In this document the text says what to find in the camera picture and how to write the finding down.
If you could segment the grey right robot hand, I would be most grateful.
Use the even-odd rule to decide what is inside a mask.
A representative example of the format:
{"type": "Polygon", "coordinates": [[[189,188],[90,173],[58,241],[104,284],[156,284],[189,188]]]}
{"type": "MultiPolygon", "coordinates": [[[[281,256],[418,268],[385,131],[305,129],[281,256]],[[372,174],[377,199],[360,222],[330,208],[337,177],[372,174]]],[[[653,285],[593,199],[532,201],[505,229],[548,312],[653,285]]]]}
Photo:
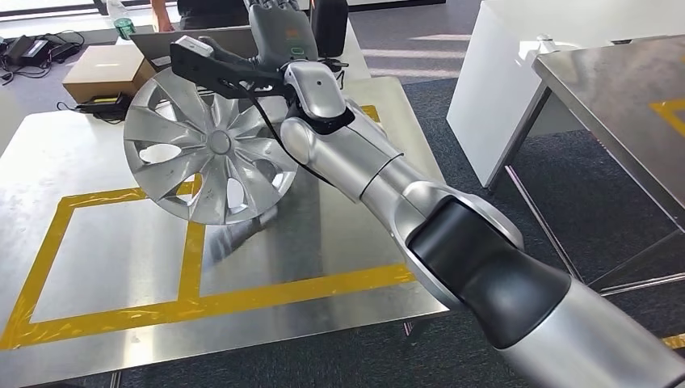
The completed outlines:
{"type": "Polygon", "coordinates": [[[253,57],[240,57],[209,36],[199,41],[212,48],[212,57],[235,65],[278,70],[292,61],[318,61],[316,40],[306,13],[296,1],[246,1],[249,26],[256,45],[253,57]]]}

